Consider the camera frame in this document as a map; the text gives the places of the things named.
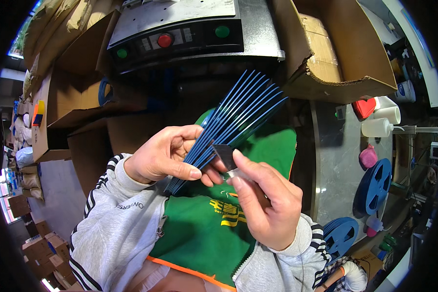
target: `blue plastic reel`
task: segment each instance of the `blue plastic reel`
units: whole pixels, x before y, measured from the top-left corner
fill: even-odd
[[[381,159],[370,167],[360,182],[357,196],[359,210],[373,215],[382,205],[391,185],[391,163],[387,158]]]
[[[331,255],[331,261],[327,265],[340,259],[349,250],[358,232],[358,222],[349,217],[334,219],[323,227],[325,249]]]

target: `white label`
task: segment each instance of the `white label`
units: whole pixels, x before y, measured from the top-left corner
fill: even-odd
[[[151,46],[149,45],[149,42],[147,41],[147,38],[143,38],[141,41],[143,42],[143,46],[144,46],[144,49],[146,51],[151,50]]]
[[[188,27],[183,29],[183,34],[185,35],[186,42],[191,42],[193,40],[192,33],[190,32],[190,29]]]

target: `workbench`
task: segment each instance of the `workbench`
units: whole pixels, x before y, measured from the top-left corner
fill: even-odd
[[[343,112],[343,117],[335,116],[337,108]],[[299,167],[300,171],[297,174],[300,176],[297,185],[304,190],[307,205],[302,211],[321,226],[340,217],[356,219],[359,223],[356,238],[358,242],[366,236],[364,226],[368,218],[368,216],[356,215],[353,210],[356,190],[365,174],[359,163],[359,154],[370,143],[374,146],[378,160],[387,158],[391,162],[392,134],[386,138],[363,137],[362,123],[351,104],[342,106],[310,101],[309,110],[314,141],[309,139],[310,137],[299,137],[299,132],[297,134],[299,164],[301,166],[303,159],[307,159],[304,165],[308,166],[305,169]],[[383,217],[385,202],[378,211],[380,219]]]

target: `white bucket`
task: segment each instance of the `white bucket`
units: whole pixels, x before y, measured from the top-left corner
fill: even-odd
[[[397,102],[415,102],[415,90],[410,80],[397,85],[395,93]]]

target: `sweatshirt cuff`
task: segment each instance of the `sweatshirt cuff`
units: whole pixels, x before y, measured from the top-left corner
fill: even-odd
[[[130,157],[131,155],[126,156],[115,165],[115,178],[117,179],[119,184],[124,189],[130,190],[132,192],[140,192],[155,184],[156,183],[155,181],[151,182],[150,184],[141,184],[140,182],[137,182],[136,180],[128,176],[127,172],[125,172],[124,164],[125,161]]]
[[[311,243],[311,227],[307,220],[300,217],[298,221],[297,230],[295,232],[294,241],[283,250],[275,250],[270,248],[275,254],[282,254],[286,256],[299,256],[306,251]]]

